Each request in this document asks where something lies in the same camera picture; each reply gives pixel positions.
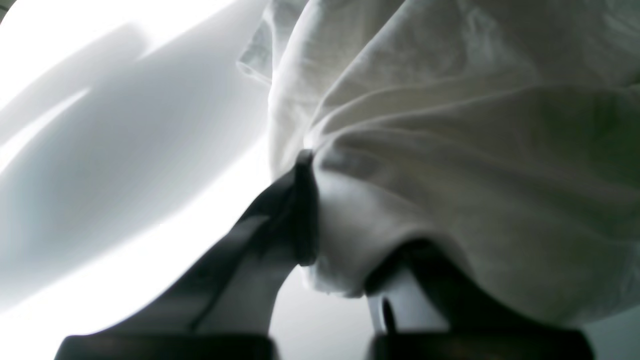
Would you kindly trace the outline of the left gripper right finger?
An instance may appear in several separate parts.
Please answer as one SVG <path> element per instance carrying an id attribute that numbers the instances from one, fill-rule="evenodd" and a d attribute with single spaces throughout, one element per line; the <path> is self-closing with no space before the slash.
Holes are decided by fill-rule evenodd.
<path id="1" fill-rule="evenodd" d="M 394 250 L 365 282 L 368 360 L 593 360 L 580 330 L 528 319 L 486 294 L 436 246 Z"/>

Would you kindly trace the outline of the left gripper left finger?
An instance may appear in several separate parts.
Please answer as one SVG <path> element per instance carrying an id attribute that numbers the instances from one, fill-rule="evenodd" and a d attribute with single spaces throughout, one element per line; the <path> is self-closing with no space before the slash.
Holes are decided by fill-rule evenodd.
<path id="1" fill-rule="evenodd" d="M 249 205 L 222 239 L 148 305 L 114 326 L 64 339 L 57 360 L 276 360 L 279 290 L 318 256 L 313 152 Z"/>

